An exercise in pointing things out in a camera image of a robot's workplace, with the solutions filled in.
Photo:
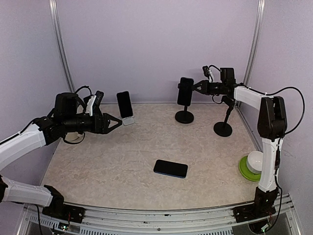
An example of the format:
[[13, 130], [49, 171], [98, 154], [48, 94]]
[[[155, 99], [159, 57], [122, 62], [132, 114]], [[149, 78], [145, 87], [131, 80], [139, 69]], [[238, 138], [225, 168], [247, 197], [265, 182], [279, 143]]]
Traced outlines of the black phone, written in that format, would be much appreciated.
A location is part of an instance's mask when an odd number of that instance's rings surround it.
[[192, 100], [194, 79], [182, 77], [178, 84], [178, 105], [190, 106]]

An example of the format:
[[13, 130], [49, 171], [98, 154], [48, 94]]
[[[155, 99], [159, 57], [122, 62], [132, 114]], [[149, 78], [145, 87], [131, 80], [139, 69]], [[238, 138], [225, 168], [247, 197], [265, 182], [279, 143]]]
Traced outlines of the white folding phone stand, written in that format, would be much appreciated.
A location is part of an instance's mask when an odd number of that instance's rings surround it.
[[134, 117], [122, 118], [122, 123], [124, 126], [132, 125], [135, 124], [135, 119]]

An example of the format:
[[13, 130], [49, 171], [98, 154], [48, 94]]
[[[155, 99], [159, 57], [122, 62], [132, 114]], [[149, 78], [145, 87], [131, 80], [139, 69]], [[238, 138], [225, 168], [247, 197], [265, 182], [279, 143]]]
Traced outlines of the clear phone case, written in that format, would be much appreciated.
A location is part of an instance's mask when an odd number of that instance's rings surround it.
[[133, 109], [128, 91], [120, 92], [116, 94], [118, 107], [121, 118], [129, 118], [133, 116]]

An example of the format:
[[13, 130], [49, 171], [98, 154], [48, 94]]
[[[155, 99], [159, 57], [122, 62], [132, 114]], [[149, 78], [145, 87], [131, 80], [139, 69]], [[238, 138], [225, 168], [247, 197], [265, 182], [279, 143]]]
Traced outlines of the black pole stand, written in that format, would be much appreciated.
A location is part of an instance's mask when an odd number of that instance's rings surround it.
[[175, 119], [177, 122], [182, 123], [182, 124], [190, 124], [193, 122], [194, 116], [187, 109], [188, 109], [188, 106], [184, 106], [184, 109], [182, 111], [178, 111], [175, 114]]
[[228, 106], [228, 109], [226, 111], [224, 121], [215, 123], [213, 130], [218, 136], [229, 137], [232, 134], [232, 127], [228, 123], [228, 119], [234, 109], [235, 100], [224, 95], [222, 97], [222, 102]]

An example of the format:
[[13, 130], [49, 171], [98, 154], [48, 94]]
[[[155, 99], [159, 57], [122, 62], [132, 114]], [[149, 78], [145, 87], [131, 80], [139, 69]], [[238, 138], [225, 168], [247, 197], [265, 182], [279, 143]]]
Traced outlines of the blue phone underneath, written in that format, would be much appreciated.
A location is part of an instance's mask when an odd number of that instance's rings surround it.
[[178, 178], [185, 178], [188, 170], [188, 165], [175, 163], [165, 160], [158, 159], [154, 166], [154, 173], [178, 177]]

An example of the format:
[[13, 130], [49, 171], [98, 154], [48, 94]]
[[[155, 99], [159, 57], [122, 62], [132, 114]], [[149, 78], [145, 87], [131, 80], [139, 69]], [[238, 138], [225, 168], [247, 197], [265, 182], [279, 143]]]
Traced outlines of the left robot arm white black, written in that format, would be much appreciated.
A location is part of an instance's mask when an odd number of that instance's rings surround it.
[[[122, 120], [101, 112], [103, 96], [103, 92], [97, 91], [82, 100], [77, 93], [58, 94], [47, 116], [33, 119], [24, 129], [1, 141], [1, 169], [35, 149], [64, 139], [68, 133], [104, 135], [121, 126]], [[49, 207], [59, 218], [68, 214], [67, 204], [53, 187], [16, 182], [4, 176], [0, 178], [0, 200]]]

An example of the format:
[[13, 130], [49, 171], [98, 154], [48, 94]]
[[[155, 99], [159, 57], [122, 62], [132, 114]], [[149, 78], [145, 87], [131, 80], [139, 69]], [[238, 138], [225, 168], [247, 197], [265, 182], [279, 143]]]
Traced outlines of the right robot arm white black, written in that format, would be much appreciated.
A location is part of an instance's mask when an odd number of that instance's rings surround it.
[[278, 194], [276, 174], [280, 164], [280, 140], [287, 129], [287, 116], [284, 100], [280, 96], [272, 96], [238, 84], [233, 68], [220, 68], [220, 82], [213, 82], [213, 74], [209, 66], [202, 68], [207, 80], [193, 86], [193, 90], [204, 95], [221, 95], [222, 102], [229, 106], [226, 114], [230, 115], [235, 102], [247, 104], [259, 112], [257, 129], [262, 138], [263, 150], [252, 151], [239, 163], [241, 174], [250, 180], [259, 182], [255, 191], [254, 202], [250, 206], [234, 209], [242, 215], [248, 213], [254, 217], [263, 214], [274, 214], [274, 201]]

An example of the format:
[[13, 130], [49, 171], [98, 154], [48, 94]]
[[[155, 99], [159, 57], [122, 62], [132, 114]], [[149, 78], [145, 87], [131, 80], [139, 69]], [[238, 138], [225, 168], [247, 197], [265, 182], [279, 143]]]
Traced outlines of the white bowl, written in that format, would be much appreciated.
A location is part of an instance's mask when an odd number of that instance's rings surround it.
[[252, 151], [248, 154], [246, 165], [250, 172], [261, 174], [263, 163], [263, 153], [260, 151]]

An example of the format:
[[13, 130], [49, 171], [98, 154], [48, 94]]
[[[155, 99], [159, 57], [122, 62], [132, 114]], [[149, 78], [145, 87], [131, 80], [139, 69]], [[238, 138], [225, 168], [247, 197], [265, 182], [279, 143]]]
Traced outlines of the green plate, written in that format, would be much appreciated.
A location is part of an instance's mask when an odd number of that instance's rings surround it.
[[261, 174], [255, 174], [251, 172], [247, 167], [246, 161], [247, 161], [247, 156], [242, 157], [241, 160], [239, 161], [239, 171], [242, 174], [242, 176], [252, 182], [260, 181]]

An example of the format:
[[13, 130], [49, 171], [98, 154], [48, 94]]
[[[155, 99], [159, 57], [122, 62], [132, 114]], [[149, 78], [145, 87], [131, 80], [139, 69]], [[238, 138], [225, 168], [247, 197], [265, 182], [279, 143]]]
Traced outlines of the right aluminium frame post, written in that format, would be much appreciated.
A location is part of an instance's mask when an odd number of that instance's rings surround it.
[[251, 78], [251, 73], [252, 73], [252, 69], [253, 69], [253, 65], [254, 65], [254, 60], [255, 60], [255, 57], [257, 54], [257, 47], [258, 47], [259, 38], [260, 38], [260, 34], [261, 34], [261, 29], [262, 29], [265, 5], [266, 5], [265, 0], [259, 0], [258, 1], [253, 37], [252, 37], [250, 52], [249, 52], [249, 56], [248, 56], [247, 66], [246, 66], [246, 70], [245, 70], [244, 80], [243, 80], [243, 83], [245, 85], [249, 84], [249, 81]]

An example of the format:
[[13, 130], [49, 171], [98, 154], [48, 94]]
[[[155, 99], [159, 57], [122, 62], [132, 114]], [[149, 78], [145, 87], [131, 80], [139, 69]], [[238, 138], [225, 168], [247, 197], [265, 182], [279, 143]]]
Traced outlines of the aluminium frame post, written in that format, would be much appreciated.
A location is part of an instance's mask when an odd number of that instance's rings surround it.
[[71, 73], [70, 73], [70, 69], [69, 69], [69, 65], [68, 65], [68, 61], [67, 61], [67, 56], [66, 56], [66, 51], [65, 51], [65, 47], [64, 47], [64, 42], [63, 42], [63, 38], [62, 38], [62, 31], [61, 31], [61, 25], [60, 25], [60, 20], [59, 20], [59, 15], [58, 15], [57, 1], [56, 0], [49, 0], [48, 2], [49, 2], [49, 8], [50, 8], [50, 13], [51, 13], [54, 33], [56, 36], [58, 52], [59, 52], [62, 67], [64, 70], [66, 83], [67, 83], [68, 89], [71, 92], [74, 92], [75, 86], [74, 86], [73, 80], [71, 78]]
[[265, 5], [266, 5], [265, 0], [259, 0], [258, 1], [253, 37], [252, 37], [250, 52], [249, 52], [249, 56], [248, 56], [247, 66], [246, 66], [246, 70], [245, 70], [244, 80], [243, 80], [243, 83], [245, 85], [249, 84], [249, 81], [251, 78], [251, 73], [252, 73], [252, 69], [253, 69], [253, 65], [254, 65], [254, 60], [255, 60], [255, 57], [257, 54], [257, 47], [258, 47], [259, 38], [260, 38], [260, 34], [261, 34], [261, 29], [262, 29]]

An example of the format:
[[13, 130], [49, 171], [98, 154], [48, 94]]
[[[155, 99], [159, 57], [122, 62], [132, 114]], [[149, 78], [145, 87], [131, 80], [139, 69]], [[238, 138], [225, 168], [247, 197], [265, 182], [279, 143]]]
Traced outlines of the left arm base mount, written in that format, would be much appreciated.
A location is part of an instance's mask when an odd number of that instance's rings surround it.
[[44, 207], [42, 214], [67, 222], [81, 224], [84, 218], [85, 209], [82, 207], [62, 204], [61, 206]]

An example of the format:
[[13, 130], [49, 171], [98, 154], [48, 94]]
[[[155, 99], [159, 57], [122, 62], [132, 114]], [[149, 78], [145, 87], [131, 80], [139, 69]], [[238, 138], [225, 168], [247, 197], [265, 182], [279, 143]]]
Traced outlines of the left aluminium frame post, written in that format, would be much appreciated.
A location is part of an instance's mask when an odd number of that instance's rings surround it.
[[54, 33], [56, 36], [58, 52], [59, 52], [62, 67], [64, 70], [66, 83], [67, 83], [68, 89], [71, 92], [74, 92], [75, 86], [74, 86], [73, 80], [71, 78], [71, 73], [70, 73], [70, 69], [69, 69], [69, 65], [68, 65], [68, 61], [67, 61], [67, 56], [66, 56], [66, 51], [65, 51], [65, 47], [64, 47], [64, 42], [63, 42], [63, 38], [62, 38], [62, 31], [61, 31], [61, 25], [60, 25], [60, 20], [59, 20], [59, 15], [58, 15], [57, 1], [56, 0], [49, 0], [48, 2], [49, 2], [49, 8], [50, 8], [50, 13], [51, 13]]

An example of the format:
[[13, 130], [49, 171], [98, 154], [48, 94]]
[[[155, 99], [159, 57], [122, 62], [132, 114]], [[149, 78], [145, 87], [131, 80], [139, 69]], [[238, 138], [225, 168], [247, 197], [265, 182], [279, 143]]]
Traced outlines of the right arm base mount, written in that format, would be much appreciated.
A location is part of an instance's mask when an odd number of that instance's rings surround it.
[[258, 211], [254, 204], [248, 204], [244, 206], [238, 206], [233, 209], [236, 223], [246, 222], [262, 217], [269, 216], [270, 214], [275, 214], [275, 207], [270, 207], [264, 211]]

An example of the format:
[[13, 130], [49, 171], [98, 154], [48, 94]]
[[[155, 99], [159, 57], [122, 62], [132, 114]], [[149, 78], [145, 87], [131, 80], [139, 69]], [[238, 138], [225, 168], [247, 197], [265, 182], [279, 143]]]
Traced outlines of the front aluminium rail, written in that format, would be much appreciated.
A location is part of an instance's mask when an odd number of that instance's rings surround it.
[[38, 215], [25, 206], [18, 235], [251, 235], [264, 218], [237, 222], [235, 204], [188, 210], [124, 210], [83, 206], [81, 223]]

